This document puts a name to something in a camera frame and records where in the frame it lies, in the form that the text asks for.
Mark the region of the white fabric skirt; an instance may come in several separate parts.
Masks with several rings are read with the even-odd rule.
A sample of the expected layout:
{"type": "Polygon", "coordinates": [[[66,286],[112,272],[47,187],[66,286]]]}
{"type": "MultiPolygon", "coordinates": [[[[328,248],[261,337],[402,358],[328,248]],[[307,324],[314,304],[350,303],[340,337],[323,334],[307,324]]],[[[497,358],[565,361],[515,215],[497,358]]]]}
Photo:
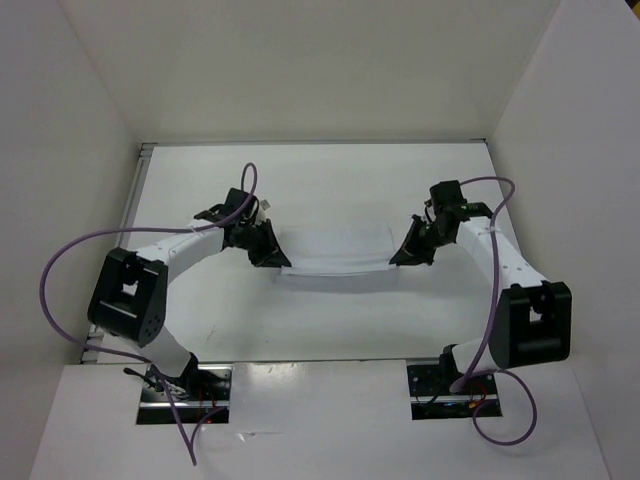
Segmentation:
{"type": "Polygon", "coordinates": [[[288,290],[373,293],[394,289],[400,279],[390,263],[397,248],[385,224],[283,230],[278,242],[291,265],[275,282],[288,290]]]}

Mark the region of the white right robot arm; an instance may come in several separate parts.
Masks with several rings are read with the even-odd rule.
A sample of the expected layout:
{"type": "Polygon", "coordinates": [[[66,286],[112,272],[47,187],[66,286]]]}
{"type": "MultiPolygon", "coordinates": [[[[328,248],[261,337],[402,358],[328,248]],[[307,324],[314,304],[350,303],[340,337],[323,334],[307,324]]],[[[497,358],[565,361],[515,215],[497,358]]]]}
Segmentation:
{"type": "Polygon", "coordinates": [[[450,393],[462,392],[476,373],[561,362],[571,351],[571,290],[539,273],[498,228],[504,203],[490,209],[471,202],[463,185],[447,180],[430,188],[424,213],[413,216],[389,261],[398,267],[432,265],[438,249],[455,245],[491,283],[482,337],[444,351],[450,361],[439,367],[438,380],[450,393]]]}

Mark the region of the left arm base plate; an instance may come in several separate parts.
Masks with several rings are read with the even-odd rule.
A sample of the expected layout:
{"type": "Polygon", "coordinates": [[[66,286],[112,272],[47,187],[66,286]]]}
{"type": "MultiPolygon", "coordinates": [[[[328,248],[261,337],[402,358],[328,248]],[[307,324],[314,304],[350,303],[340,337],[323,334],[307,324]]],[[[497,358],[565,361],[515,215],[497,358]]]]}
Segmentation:
{"type": "MultiPolygon", "coordinates": [[[[206,384],[195,393],[172,392],[172,398],[182,423],[195,426],[200,420],[206,424],[226,424],[232,386],[231,365],[201,365],[206,384]]],[[[138,403],[137,425],[174,425],[170,402],[159,380],[147,369],[138,374],[142,381],[138,403]]]]}

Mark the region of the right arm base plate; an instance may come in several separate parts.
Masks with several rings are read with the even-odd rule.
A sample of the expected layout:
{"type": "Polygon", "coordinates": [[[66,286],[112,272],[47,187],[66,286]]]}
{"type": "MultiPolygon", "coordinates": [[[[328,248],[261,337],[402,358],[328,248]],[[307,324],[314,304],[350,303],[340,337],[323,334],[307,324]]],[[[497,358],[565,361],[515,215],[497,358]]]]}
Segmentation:
{"type": "Polygon", "coordinates": [[[492,375],[471,379],[460,393],[451,393],[450,381],[435,363],[408,364],[408,391],[414,421],[501,417],[497,385],[492,375]]]}

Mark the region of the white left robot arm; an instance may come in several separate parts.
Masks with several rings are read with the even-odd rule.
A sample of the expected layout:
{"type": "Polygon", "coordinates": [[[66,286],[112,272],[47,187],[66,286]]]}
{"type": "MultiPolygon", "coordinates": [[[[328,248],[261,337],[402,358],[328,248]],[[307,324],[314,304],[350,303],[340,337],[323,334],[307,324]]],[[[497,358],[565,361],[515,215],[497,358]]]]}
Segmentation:
{"type": "Polygon", "coordinates": [[[196,355],[170,333],[168,289],[178,276],[228,248],[245,251],[254,267],[289,266],[266,207],[266,201],[232,188],[223,203],[199,212],[178,232],[137,250],[115,248],[107,254],[88,318],[149,363],[147,379],[156,390],[165,388],[184,400],[228,388],[228,379],[200,369],[196,355]]]}

